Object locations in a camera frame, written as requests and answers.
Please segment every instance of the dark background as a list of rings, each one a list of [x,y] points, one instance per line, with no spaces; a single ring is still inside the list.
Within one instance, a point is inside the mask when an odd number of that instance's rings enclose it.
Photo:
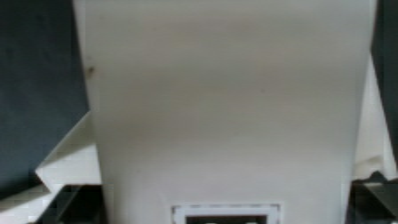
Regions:
[[[398,1],[378,1],[378,12],[373,36],[373,62],[376,70],[382,104],[398,159]]]
[[[88,110],[80,67],[71,1],[0,0],[0,199]]]

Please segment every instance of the black rectangle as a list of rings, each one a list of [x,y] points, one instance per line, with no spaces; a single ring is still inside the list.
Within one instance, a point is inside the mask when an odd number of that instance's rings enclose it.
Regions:
[[[190,216],[186,217],[186,224],[266,224],[264,215],[227,215],[227,216]]]

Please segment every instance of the dark wall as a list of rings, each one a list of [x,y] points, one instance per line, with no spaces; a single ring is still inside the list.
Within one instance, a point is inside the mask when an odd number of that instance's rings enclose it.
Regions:
[[[382,104],[392,143],[394,159],[398,159],[398,1],[378,1],[371,54]]]
[[[87,112],[69,0],[0,0],[0,199]]]

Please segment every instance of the white panel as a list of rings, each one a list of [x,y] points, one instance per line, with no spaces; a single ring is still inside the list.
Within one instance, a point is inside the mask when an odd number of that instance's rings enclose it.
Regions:
[[[46,210],[58,192],[39,186],[0,201],[0,223],[26,224],[33,222]]]
[[[284,223],[343,223],[367,2],[76,8],[112,223],[168,224],[177,204],[273,201]]]
[[[51,192],[67,184],[101,184],[92,131],[87,113],[35,169]]]

